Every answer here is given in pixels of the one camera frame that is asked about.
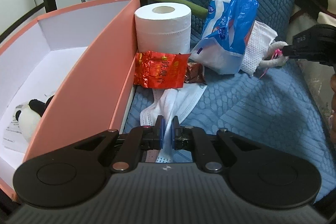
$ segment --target white toilet paper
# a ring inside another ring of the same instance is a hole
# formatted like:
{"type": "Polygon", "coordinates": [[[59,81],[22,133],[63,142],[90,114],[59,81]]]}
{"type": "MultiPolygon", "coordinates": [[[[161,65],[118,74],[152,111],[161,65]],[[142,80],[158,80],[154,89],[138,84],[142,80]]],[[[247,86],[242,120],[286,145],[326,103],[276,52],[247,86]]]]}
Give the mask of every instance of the white toilet paper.
{"type": "Polygon", "coordinates": [[[191,10],[180,3],[154,3],[135,11],[139,52],[190,52],[191,10]]]}

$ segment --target pink box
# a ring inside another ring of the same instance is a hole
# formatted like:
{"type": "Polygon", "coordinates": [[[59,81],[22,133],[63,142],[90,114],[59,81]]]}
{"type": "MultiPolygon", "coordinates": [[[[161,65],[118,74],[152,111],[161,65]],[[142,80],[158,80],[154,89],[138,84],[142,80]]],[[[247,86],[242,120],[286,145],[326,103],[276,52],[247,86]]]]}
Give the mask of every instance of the pink box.
{"type": "Polygon", "coordinates": [[[0,188],[12,200],[12,177],[23,161],[108,128],[123,130],[134,94],[139,7],[139,0],[94,0],[56,10],[0,47],[0,188]],[[15,107],[54,92],[26,153],[5,148],[15,107]]]}

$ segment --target blue tissue package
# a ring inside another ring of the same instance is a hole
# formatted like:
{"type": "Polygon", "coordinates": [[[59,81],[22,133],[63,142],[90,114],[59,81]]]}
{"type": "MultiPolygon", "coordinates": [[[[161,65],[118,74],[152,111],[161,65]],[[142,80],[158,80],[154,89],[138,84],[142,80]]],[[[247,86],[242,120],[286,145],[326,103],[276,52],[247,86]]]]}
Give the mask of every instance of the blue tissue package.
{"type": "Polygon", "coordinates": [[[257,0],[211,0],[202,39],[190,58],[221,75],[237,73],[258,6],[257,0]]]}

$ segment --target metal screw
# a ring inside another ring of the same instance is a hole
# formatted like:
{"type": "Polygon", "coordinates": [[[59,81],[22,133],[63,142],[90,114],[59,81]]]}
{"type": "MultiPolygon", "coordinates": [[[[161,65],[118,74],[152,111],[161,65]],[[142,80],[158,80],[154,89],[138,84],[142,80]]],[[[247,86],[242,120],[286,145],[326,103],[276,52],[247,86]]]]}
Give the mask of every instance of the metal screw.
{"type": "Polygon", "coordinates": [[[219,162],[211,161],[205,165],[205,168],[209,171],[218,171],[222,168],[222,165],[219,162]]]}
{"type": "Polygon", "coordinates": [[[127,162],[119,161],[119,162],[115,162],[112,165],[112,167],[113,167],[114,170],[124,171],[124,170],[127,170],[129,168],[129,165],[128,165],[127,162]]]}

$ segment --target stuffed animal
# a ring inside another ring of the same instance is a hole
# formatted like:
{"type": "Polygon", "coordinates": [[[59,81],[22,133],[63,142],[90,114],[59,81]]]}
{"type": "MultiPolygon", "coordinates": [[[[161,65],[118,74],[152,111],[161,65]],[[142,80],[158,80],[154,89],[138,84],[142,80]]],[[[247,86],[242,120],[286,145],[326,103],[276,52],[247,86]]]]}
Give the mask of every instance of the stuffed animal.
{"type": "Polygon", "coordinates": [[[30,100],[28,104],[22,107],[22,110],[15,113],[21,133],[28,143],[52,98],[53,96],[46,103],[37,99],[30,100]]]}

